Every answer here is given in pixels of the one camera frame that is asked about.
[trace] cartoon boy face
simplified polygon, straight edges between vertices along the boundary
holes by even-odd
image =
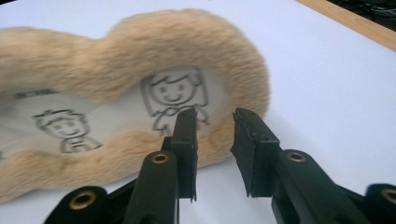
[[[70,139],[89,132],[84,116],[71,110],[46,111],[35,118],[38,128],[56,138]]]
[[[169,81],[167,78],[151,85],[151,98],[161,105],[183,105],[195,95],[196,86],[191,77],[184,76]]]

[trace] white surface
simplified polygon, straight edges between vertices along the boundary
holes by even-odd
[[[396,53],[293,0],[18,1],[0,6],[0,28],[101,37],[121,18],[185,7],[225,17],[265,56],[273,92],[265,121],[284,149],[309,153],[358,193],[371,183],[396,185]],[[196,203],[181,202],[180,223],[276,223],[270,200],[245,197],[233,159],[201,169],[197,191]],[[1,222],[42,223],[67,192],[2,203]]]

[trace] smiling cartoon face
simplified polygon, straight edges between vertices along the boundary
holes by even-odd
[[[169,81],[164,78],[151,85],[151,98],[161,105],[183,105],[194,96],[196,86],[189,76]]]
[[[46,126],[45,131],[54,137],[67,139],[85,135],[88,130],[82,120],[60,119]]]

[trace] sheepskin wool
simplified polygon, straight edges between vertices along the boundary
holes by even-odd
[[[129,97],[140,104],[123,107]],[[263,116],[268,101],[261,55],[237,28],[203,10],[134,15],[96,40],[25,27],[0,30],[0,202],[32,189],[103,185],[136,173],[171,134],[167,119],[189,107],[200,121],[199,166],[222,161],[233,142],[233,111],[243,107]],[[52,108],[21,110],[40,104]],[[137,108],[147,123],[138,123],[144,116]],[[102,114],[93,128],[96,111]],[[18,116],[30,121],[10,121],[23,119]],[[2,142],[29,122],[35,132],[19,129],[31,138]],[[79,133],[66,137],[67,127]]]

